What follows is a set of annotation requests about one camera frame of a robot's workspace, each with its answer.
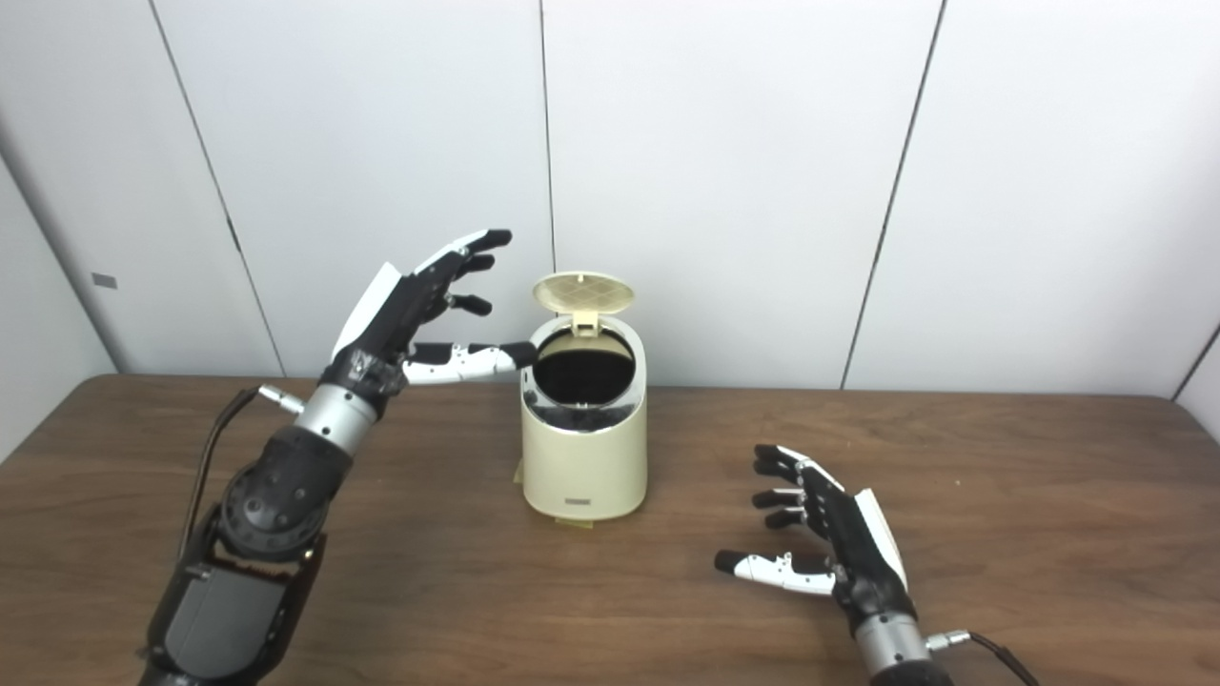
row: black joint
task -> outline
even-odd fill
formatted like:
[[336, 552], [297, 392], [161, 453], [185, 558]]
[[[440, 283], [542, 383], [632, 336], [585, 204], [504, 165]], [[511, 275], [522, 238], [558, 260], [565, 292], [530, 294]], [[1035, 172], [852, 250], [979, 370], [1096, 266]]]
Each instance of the black joint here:
[[257, 461], [229, 482], [220, 537], [234, 554], [265, 561], [296, 559], [321, 532], [331, 497], [351, 457], [311, 431], [277, 431]]
[[453, 355], [453, 343], [416, 343], [407, 360], [421, 365], [447, 365]]

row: prosthetic hand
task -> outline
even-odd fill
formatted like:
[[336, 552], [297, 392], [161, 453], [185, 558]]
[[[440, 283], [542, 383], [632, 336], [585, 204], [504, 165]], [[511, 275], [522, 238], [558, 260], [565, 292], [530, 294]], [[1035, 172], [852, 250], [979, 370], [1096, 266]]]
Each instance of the prosthetic hand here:
[[[283, 658], [322, 563], [327, 509], [389, 399], [411, 385], [450, 383], [529, 366], [528, 342], [414, 344], [451, 308], [492, 305], [449, 293], [490, 269], [508, 231], [456, 240], [409, 275], [386, 265], [356, 304], [309, 402], [264, 386], [221, 414], [204, 450], [179, 560], [148, 631], [142, 686], [253, 686]], [[257, 394], [296, 415], [229, 482], [198, 526], [207, 460], [224, 424]]]
[[967, 640], [988, 647], [1025, 684], [1037, 686], [1006, 648], [982, 636], [952, 631], [925, 638], [920, 634], [898, 546], [871, 489], [849, 496], [821, 465], [782, 446], [755, 446], [754, 454], [756, 474], [778, 476], [795, 486], [754, 496], [755, 508], [780, 508], [766, 516], [766, 527], [808, 527], [830, 543], [833, 555], [720, 551], [716, 569], [786, 591], [833, 598], [847, 615], [870, 686], [953, 686], [949, 675], [932, 662], [931, 652]]

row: lid grid pattern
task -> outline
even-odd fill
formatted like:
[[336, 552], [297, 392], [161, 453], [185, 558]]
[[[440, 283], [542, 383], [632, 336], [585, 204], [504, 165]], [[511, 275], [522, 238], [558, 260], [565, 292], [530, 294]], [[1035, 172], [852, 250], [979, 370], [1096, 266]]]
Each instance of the lid grid pattern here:
[[534, 287], [534, 298], [547, 309], [561, 314], [614, 314], [627, 309], [634, 297], [626, 283], [587, 272], [551, 275]]

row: black fingertip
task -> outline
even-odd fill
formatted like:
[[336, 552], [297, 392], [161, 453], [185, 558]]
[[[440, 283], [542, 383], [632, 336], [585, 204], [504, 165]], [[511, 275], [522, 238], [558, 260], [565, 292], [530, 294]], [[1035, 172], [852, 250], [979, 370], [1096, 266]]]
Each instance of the black fingertip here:
[[778, 476], [780, 478], [783, 478], [788, 483], [795, 483], [797, 482], [797, 475], [793, 474], [793, 471], [791, 469], [787, 469], [784, 466], [780, 466], [778, 464], [775, 464], [775, 463], [766, 463], [766, 461], [762, 461], [762, 460], [755, 460], [754, 461], [754, 474], [756, 474], [759, 476]]
[[528, 341], [505, 343], [500, 345], [500, 349], [504, 350], [504, 354], [512, 358], [512, 364], [517, 365], [517, 369], [532, 366], [538, 361], [538, 348]]
[[466, 261], [466, 271], [487, 271], [495, 266], [495, 255], [475, 255]]
[[482, 253], [492, 248], [501, 248], [512, 242], [512, 232], [506, 228], [490, 228], [482, 237], [471, 243], [471, 253]]
[[454, 280], [459, 280], [472, 271], [487, 271], [495, 266], [495, 255], [472, 255], [470, 259], [462, 264], [461, 269], [458, 270], [458, 276]]
[[780, 450], [778, 446], [759, 444], [754, 447], [754, 457], [767, 463], [792, 465], [795, 460]]
[[716, 569], [723, 571], [725, 574], [734, 574], [737, 565], [750, 557], [749, 553], [738, 553], [737, 551], [720, 551], [716, 553], [716, 559], [714, 564]]
[[454, 295], [454, 306], [481, 317], [492, 314], [492, 304], [478, 295]]
[[780, 510], [766, 515], [762, 519], [762, 524], [767, 529], [783, 529], [786, 526], [792, 526], [794, 524], [800, 524], [800, 513]]
[[798, 500], [797, 498], [787, 493], [776, 493], [775, 491], [764, 491], [761, 493], [755, 493], [750, 498], [750, 503], [753, 503], [754, 507], [760, 510], [766, 508], [776, 508], [780, 505], [795, 505], [797, 500]]
[[780, 454], [780, 449], [771, 443], [759, 443], [754, 446], [754, 457], [760, 460], [775, 460], [775, 455]]

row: trash can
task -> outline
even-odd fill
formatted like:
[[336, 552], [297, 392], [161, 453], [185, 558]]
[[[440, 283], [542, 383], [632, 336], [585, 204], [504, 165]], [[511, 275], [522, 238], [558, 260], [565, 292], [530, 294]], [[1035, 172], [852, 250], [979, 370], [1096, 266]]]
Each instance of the trash can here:
[[534, 332], [538, 361], [521, 372], [526, 500], [567, 520], [630, 514], [648, 489], [648, 367], [639, 336], [608, 315], [634, 293], [576, 271], [543, 278], [533, 294], [559, 316]]

